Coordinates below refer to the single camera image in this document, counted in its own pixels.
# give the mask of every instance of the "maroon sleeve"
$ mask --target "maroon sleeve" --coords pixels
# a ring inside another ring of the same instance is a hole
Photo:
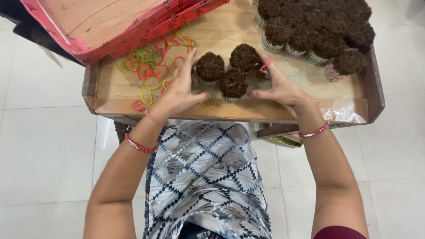
[[[341,226],[330,226],[320,230],[314,239],[366,239],[360,232]]]

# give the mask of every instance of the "bangle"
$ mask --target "bangle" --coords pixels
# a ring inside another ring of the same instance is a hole
[[[131,146],[133,146],[133,147],[137,148],[138,150],[140,150],[140,151],[142,151],[142,152],[145,152],[145,153],[147,153],[147,154],[151,154],[151,153],[155,153],[155,152],[156,152],[156,150],[157,150],[158,146],[156,146],[154,149],[148,149],[148,148],[145,148],[145,147],[143,147],[143,146],[140,146],[140,145],[136,144],[134,141],[132,141],[132,140],[128,137],[128,134],[129,134],[129,133],[125,134],[125,135],[124,135],[124,138],[127,140],[127,142],[128,142]]]
[[[150,119],[150,120],[152,120],[153,122],[155,122],[155,123],[157,123],[157,124],[159,124],[159,125],[161,125],[161,126],[164,126],[165,124],[163,124],[163,123],[161,123],[161,122],[159,122],[158,120],[156,120],[156,119],[154,119],[152,116],[150,116],[150,114],[147,112],[147,110],[146,110],[146,112],[145,112],[145,115]]]
[[[309,137],[312,137],[312,136],[315,136],[315,135],[318,135],[318,134],[320,134],[320,133],[322,133],[323,131],[325,131],[327,128],[329,128],[329,122],[326,122],[326,124],[323,126],[323,127],[321,127],[320,129],[318,129],[318,130],[316,130],[316,131],[314,131],[314,132],[311,132],[311,133],[309,133],[309,134],[301,134],[301,131],[298,133],[298,136],[300,137],[300,138],[309,138]]]

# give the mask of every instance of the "patterned dress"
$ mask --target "patterned dress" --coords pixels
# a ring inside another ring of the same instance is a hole
[[[271,239],[257,156],[244,126],[188,121],[165,128],[147,165],[145,220],[149,239],[177,239],[193,224],[227,239]]]

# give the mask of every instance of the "white tile floor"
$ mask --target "white tile floor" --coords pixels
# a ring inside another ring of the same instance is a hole
[[[367,1],[387,106],[374,124],[334,133],[359,181],[371,239],[423,238],[425,2]],[[0,238],[81,238],[92,187],[118,146],[114,126],[87,110],[82,67],[59,57],[60,68],[12,28],[0,18]],[[253,145],[274,237],[309,238],[315,183],[303,149]],[[133,202],[138,238],[143,195]]]

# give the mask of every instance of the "woman's right hand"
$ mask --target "woman's right hand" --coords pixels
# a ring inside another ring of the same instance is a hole
[[[258,53],[264,64],[267,64],[269,58]],[[274,100],[280,104],[297,106],[304,102],[311,102],[311,97],[301,87],[288,79],[273,63],[267,67],[269,79],[272,82],[272,88],[269,90],[254,90],[248,93],[248,96],[256,99]]]

